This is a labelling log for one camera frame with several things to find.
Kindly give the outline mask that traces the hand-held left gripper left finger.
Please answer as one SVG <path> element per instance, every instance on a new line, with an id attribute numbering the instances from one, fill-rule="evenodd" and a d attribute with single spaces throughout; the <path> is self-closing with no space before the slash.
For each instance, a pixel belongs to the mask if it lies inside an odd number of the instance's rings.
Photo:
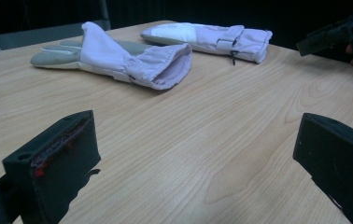
<path id="1" fill-rule="evenodd" d="M 101 160 L 91 110 L 69 115 L 3 159 L 24 224 L 58 224 Z"/>

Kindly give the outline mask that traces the white and grey glove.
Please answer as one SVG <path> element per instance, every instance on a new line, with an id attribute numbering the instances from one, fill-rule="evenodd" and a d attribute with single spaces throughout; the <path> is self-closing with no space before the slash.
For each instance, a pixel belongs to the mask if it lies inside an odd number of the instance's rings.
<path id="1" fill-rule="evenodd" d="M 80 69 L 159 91 L 173 88 L 191 68 L 192 49 L 188 44 L 157 47 L 116 41 L 90 21 L 81 29 L 81 42 L 62 41 L 43 47 L 32 57 L 31 65 Z"/>
<path id="2" fill-rule="evenodd" d="M 273 33 L 268 30 L 250 29 L 244 25 L 229 27 L 176 22 L 152 26 L 141 33 L 149 42 L 176 45 L 188 43 L 193 50 L 229 55 L 254 63 L 262 63 Z"/>

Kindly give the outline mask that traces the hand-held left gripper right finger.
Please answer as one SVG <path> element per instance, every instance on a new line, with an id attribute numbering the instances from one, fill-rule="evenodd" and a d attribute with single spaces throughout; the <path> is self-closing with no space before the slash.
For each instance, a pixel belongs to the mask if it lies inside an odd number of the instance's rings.
<path id="1" fill-rule="evenodd" d="M 335 119 L 303 114 L 293 159 L 353 224 L 353 128 Z"/>

